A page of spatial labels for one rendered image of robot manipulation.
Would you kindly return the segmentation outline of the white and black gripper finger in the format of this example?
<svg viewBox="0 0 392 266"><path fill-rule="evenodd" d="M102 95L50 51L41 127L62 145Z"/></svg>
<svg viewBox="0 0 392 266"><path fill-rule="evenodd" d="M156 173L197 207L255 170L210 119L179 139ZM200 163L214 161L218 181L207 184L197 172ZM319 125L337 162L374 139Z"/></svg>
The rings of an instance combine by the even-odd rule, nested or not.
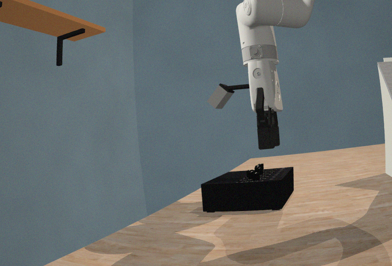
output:
<svg viewBox="0 0 392 266"><path fill-rule="evenodd" d="M271 108L268 106L268 111L264 111L263 88L257 88L256 113L259 149L273 149L275 147L275 142L274 128L272 127Z"/></svg>
<svg viewBox="0 0 392 266"><path fill-rule="evenodd" d="M277 112L271 111L272 115L272 127L274 128L274 142L275 146L280 145L280 137L279 137L279 127L278 127L278 120L277 120Z"/></svg>

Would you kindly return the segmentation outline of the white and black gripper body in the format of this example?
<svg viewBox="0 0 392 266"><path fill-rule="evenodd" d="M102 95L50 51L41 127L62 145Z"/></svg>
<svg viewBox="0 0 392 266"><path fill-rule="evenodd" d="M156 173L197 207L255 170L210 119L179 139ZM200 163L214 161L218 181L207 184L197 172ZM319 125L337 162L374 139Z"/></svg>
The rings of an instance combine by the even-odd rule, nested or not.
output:
<svg viewBox="0 0 392 266"><path fill-rule="evenodd" d="M283 110L280 84L275 66L277 64L279 64L279 60L274 58L253 59L243 63L245 67L248 67L250 99L252 110L255 113L257 88L264 89L264 111L268 111L268 106L275 112Z"/></svg>

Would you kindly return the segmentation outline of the black lighting desk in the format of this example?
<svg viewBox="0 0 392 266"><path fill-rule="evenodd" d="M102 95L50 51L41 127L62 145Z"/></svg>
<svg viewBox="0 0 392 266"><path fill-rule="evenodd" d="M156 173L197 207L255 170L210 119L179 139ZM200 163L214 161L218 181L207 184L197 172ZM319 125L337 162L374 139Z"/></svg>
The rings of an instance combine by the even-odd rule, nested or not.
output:
<svg viewBox="0 0 392 266"><path fill-rule="evenodd" d="M294 191L294 167L230 171L201 184L203 211L280 210Z"/></svg>

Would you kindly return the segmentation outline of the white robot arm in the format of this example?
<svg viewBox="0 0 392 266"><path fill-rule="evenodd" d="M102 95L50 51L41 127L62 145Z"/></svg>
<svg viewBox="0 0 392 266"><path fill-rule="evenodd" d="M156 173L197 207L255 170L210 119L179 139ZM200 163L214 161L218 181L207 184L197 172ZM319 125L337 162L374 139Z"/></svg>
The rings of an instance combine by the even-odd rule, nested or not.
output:
<svg viewBox="0 0 392 266"><path fill-rule="evenodd" d="M236 8L243 63L260 58L278 59L274 28L301 28L311 17L314 0L244 0ZM279 60L279 59L278 59ZM234 91L249 84L219 84L207 102L222 109Z"/></svg>

